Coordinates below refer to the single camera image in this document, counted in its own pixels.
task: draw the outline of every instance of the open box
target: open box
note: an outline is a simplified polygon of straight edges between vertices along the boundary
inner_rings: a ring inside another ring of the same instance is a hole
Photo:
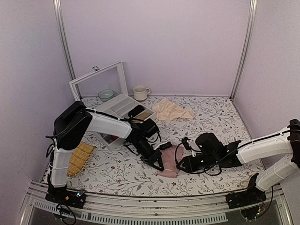
[[[97,98],[100,91],[112,89],[115,92],[114,97],[96,106],[95,109],[97,111],[105,112],[118,118],[128,118],[128,112],[137,105],[141,105],[144,111],[136,117],[143,114],[147,115],[143,120],[148,118],[155,119],[156,115],[154,111],[128,96],[121,61],[102,69],[98,69],[98,67],[93,67],[93,69],[93,72],[82,75],[69,82],[75,101],[80,101],[86,97]],[[95,136],[110,150],[119,147],[125,141],[124,139],[98,132],[95,132]]]

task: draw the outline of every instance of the metal post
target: metal post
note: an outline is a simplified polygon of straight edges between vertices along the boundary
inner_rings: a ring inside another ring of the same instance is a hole
[[[247,53],[250,45],[250,40],[252,36],[252,31],[254,27],[254,21],[255,21],[255,13],[256,13],[256,5],[257,5],[257,0],[251,0],[250,2],[250,9],[249,9],[249,17],[248,17],[248,23],[247,23],[247,31],[246,31],[246,36],[244,40],[244,46],[243,46],[243,51],[242,55],[240,57],[240,63],[238,67],[238,71],[235,77],[234,85],[231,91],[230,98],[234,102],[234,99],[236,97],[240,80],[243,74],[244,66],[245,66],[245,61],[247,58]]]
[[[62,17],[62,10],[61,10],[61,2],[60,0],[53,0],[54,2],[54,11],[56,15],[56,21],[58,25],[58,30],[60,33],[60,39],[61,39],[61,44],[62,48],[65,54],[66,62],[67,62],[67,68],[71,77],[71,80],[75,79],[75,73],[74,73],[74,68],[71,60],[71,55],[68,47],[68,42],[67,42],[67,36],[66,36],[66,31],[65,31],[65,26],[64,26],[64,21]],[[80,91],[78,89],[78,86],[76,86],[76,89],[78,91],[79,97],[81,98]]]

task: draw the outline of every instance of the wall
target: wall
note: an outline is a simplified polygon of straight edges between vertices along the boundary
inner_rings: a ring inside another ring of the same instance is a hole
[[[76,76],[126,61],[129,93],[229,96],[250,1],[64,0]]]
[[[45,135],[74,99],[53,1],[2,0],[0,21],[0,224],[15,225],[45,170]]]
[[[253,138],[300,119],[300,2],[260,0],[235,104]],[[278,157],[264,160],[270,166]],[[300,173],[282,182],[294,224],[300,224]]]

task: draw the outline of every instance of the peach cloth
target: peach cloth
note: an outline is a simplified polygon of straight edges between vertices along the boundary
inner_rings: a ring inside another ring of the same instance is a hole
[[[161,151],[162,153],[162,160],[164,164],[164,171],[158,171],[158,175],[163,176],[163,177],[170,177],[170,178],[176,178],[179,169],[176,168],[176,163],[175,163],[175,150],[176,146],[172,146],[166,150]],[[178,162],[181,161],[182,159],[182,154],[183,154],[183,147],[180,146],[177,149],[177,160]]]
[[[183,109],[167,98],[163,98],[160,102],[154,104],[152,110],[156,112],[158,120],[192,119],[194,117],[192,109]]]

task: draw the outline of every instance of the floral tablecloth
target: floral tablecloth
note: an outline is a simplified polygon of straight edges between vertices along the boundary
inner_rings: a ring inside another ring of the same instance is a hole
[[[143,103],[152,106],[163,97],[148,97]],[[247,140],[249,136],[231,101],[227,97],[167,97],[182,107],[194,110],[191,120],[156,121],[163,141],[180,143],[185,136],[196,139],[201,133],[213,132],[226,144],[235,140]],[[99,104],[96,98],[86,98],[88,107]],[[157,170],[145,165],[125,147],[108,150],[91,133],[83,142],[96,146],[86,167],[75,177],[67,179],[67,186],[84,188],[89,192],[134,196],[183,196],[205,195],[246,188],[251,175],[263,170],[260,160],[241,167],[223,169],[219,176],[186,174],[177,178],[157,175]]]

